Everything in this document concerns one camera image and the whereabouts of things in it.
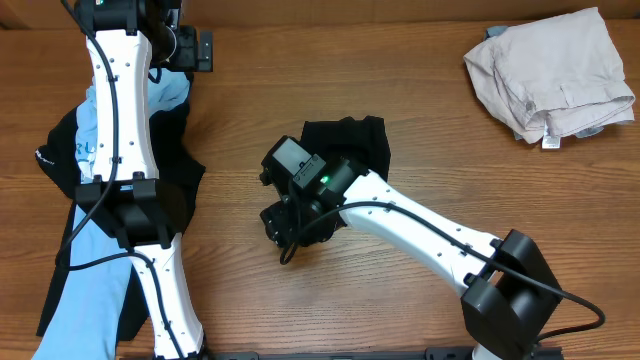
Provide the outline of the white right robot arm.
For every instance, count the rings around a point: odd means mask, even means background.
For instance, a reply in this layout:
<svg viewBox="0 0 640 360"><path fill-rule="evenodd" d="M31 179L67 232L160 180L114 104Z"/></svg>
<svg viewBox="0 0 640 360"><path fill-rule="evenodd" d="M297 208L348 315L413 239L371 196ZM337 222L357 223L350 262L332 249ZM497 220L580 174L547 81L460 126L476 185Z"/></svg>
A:
<svg viewBox="0 0 640 360"><path fill-rule="evenodd" d="M539 247L511 230L500 239L457 224L402 195L377 173L341 158L262 162L260 180L281 199L260 214L287 264L296 250L341 227L374 235L414 257L459 296L472 359L558 359L539 336L560 298Z"/></svg>

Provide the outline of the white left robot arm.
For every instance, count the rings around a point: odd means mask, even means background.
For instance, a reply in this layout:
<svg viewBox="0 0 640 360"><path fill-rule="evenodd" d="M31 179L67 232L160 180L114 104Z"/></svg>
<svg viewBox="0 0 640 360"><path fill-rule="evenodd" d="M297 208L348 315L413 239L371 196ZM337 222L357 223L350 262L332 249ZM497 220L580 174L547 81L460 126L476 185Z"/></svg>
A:
<svg viewBox="0 0 640 360"><path fill-rule="evenodd" d="M161 179L152 151L149 71L212 69L212 35L181 24L175 1L77 1L65 9L87 38L96 89L92 179L75 201L116 239L141 282L156 359L207 359L206 335L182 264L188 226L182 190Z"/></svg>

